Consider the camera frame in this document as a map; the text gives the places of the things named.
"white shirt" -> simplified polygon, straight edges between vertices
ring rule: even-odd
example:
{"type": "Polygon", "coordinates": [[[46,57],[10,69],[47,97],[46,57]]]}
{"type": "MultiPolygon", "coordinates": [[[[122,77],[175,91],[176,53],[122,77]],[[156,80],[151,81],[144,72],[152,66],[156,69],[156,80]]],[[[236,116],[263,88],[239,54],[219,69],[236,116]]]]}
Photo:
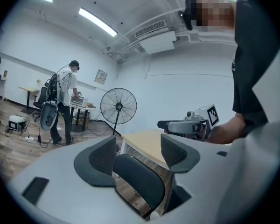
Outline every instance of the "white shirt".
{"type": "Polygon", "coordinates": [[[70,105],[69,89],[77,88],[77,76],[70,68],[63,68],[58,72],[57,104],[63,102],[65,106],[70,105]]]}

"standing fan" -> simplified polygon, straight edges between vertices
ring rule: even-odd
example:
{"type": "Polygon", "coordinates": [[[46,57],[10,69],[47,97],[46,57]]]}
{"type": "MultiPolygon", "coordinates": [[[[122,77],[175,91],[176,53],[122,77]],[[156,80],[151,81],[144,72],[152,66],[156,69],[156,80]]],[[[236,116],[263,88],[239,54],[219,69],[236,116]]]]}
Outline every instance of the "standing fan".
{"type": "Polygon", "coordinates": [[[101,100],[101,112],[103,117],[112,124],[124,124],[132,119],[137,110],[135,96],[123,88],[109,90],[101,100]]]}

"sneaker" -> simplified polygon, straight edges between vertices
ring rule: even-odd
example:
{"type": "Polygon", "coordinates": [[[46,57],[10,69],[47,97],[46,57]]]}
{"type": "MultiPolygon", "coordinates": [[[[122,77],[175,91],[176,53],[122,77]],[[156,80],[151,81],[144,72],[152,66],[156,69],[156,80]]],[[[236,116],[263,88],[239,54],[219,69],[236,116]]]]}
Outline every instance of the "sneaker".
{"type": "Polygon", "coordinates": [[[53,144],[57,144],[57,143],[59,143],[61,140],[62,140],[62,138],[59,137],[59,140],[58,140],[57,142],[54,142],[54,141],[53,141],[53,144]]]}
{"type": "Polygon", "coordinates": [[[74,141],[74,137],[71,137],[71,141],[70,142],[66,142],[66,145],[70,145],[72,142],[74,141]]]}

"wooden floor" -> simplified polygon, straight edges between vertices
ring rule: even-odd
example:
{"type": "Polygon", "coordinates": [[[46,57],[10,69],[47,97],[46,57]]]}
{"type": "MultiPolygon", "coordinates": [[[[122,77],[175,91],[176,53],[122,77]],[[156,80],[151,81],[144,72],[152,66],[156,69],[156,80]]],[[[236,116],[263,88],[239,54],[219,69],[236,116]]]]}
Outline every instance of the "wooden floor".
{"type": "MultiPolygon", "coordinates": [[[[49,141],[51,139],[50,132],[39,129],[39,120],[34,122],[34,118],[32,115],[24,114],[20,110],[23,107],[19,105],[15,105],[8,101],[0,100],[0,119],[2,124],[0,125],[0,175],[5,182],[8,182],[11,178],[21,172],[27,165],[34,162],[39,156],[42,154],[55,149],[62,148],[59,146],[55,146],[52,143],[49,143],[46,148],[40,147],[40,145],[36,142],[27,142],[25,137],[28,135],[27,132],[24,132],[22,136],[19,136],[17,132],[12,132],[10,137],[5,135],[5,127],[7,125],[7,121],[10,115],[20,115],[26,121],[28,125],[28,131],[31,137],[37,138],[39,132],[42,140],[49,141]]],[[[64,130],[64,121],[63,119],[59,119],[57,127],[60,127],[59,131],[63,141],[65,139],[65,130],[64,130]]],[[[90,122],[89,128],[96,134],[102,134],[104,131],[108,129],[108,126],[103,122],[90,122]]],[[[71,135],[74,137],[74,144],[79,143],[81,141],[97,138],[97,136],[91,132],[89,129],[86,129],[82,133],[74,133],[71,135]]],[[[105,135],[111,135],[112,130],[109,129],[105,132],[105,135]]],[[[122,138],[116,135],[116,143],[121,147],[122,138]]],[[[156,173],[159,174],[161,179],[163,180],[166,187],[165,198],[160,205],[160,209],[158,210],[159,214],[163,213],[163,208],[165,201],[167,199],[168,190],[169,190],[169,181],[170,181],[170,172],[157,164],[154,164],[137,151],[135,151],[132,147],[130,147],[127,151],[128,154],[133,155],[141,162],[145,163],[151,169],[153,169],[156,173]]],[[[115,177],[116,186],[118,192],[135,208],[140,210],[141,214],[145,214],[149,210],[149,206],[142,197],[135,190],[129,186],[123,179],[115,177]]]]}

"fan stand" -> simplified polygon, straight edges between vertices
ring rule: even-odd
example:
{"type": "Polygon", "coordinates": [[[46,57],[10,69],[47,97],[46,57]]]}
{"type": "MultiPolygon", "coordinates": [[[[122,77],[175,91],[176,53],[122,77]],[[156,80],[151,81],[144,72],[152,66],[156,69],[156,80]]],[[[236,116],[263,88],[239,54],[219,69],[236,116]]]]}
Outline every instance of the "fan stand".
{"type": "Polygon", "coordinates": [[[123,108],[123,105],[121,102],[118,102],[116,105],[115,105],[115,108],[117,110],[117,116],[116,116],[116,120],[115,120],[115,126],[114,126],[114,129],[113,129],[113,135],[115,134],[115,130],[116,130],[116,125],[117,125],[117,121],[118,121],[118,117],[119,117],[119,114],[121,112],[121,109],[123,108]]]}

